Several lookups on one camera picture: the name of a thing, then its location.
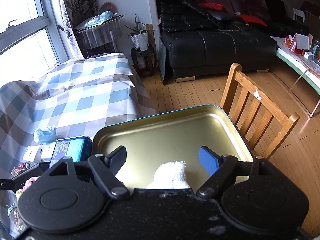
curtain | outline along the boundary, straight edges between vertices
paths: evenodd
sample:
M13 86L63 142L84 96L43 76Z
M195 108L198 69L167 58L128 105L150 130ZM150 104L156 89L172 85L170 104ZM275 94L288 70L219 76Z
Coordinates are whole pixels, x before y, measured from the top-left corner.
M74 28L89 17L98 15L96 0L63 0L69 17L70 26Z
M63 20L63 29L74 59L81 59L87 51L77 42L73 28L84 20L98 14L96 0L59 0Z

white wall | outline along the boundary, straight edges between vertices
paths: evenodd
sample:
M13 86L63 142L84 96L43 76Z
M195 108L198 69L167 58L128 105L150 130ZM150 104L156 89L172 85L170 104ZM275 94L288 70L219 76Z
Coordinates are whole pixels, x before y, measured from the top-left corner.
M153 28L156 29L156 45L158 45L160 32L157 26L158 19L155 0L97 0L98 7L100 7L104 2L113 3L113 12L121 15L125 14L125 16L120 19L120 27L122 29L123 36L116 40L116 45L118 51L123 52L130 61L130 50L133 48L133 44L130 37L127 36L130 30L127 29L124 24L127 24L129 27L134 27L135 13L138 14L140 22L153 24Z

blue box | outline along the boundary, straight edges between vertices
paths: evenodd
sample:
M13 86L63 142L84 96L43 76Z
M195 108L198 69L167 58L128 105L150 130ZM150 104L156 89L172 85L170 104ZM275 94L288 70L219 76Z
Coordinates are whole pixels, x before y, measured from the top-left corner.
M88 136L59 139L53 150L49 168L61 158L72 157L73 162L86 161L91 155L92 141Z

bottle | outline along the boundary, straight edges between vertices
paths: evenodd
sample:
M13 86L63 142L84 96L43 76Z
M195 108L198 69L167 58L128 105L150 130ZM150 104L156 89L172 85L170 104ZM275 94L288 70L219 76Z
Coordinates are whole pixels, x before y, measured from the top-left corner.
M290 39L289 39L289 36L286 36L286 37L285 37L285 42L284 42L284 44L285 44L287 47L290 47L291 41L290 41Z
M148 37L140 34L138 38L138 42L139 42L139 47L141 51L145 51L148 49Z

white plant pot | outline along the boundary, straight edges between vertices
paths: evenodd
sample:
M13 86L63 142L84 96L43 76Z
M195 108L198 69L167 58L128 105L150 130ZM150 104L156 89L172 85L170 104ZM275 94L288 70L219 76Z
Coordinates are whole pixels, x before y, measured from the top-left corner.
M147 37L148 38L148 33L147 32L146 33L137 34L137 35L134 35L134 36L130 36L135 49L139 49L140 48L140 46L139 46L139 37L140 37L140 35L142 35L143 37Z

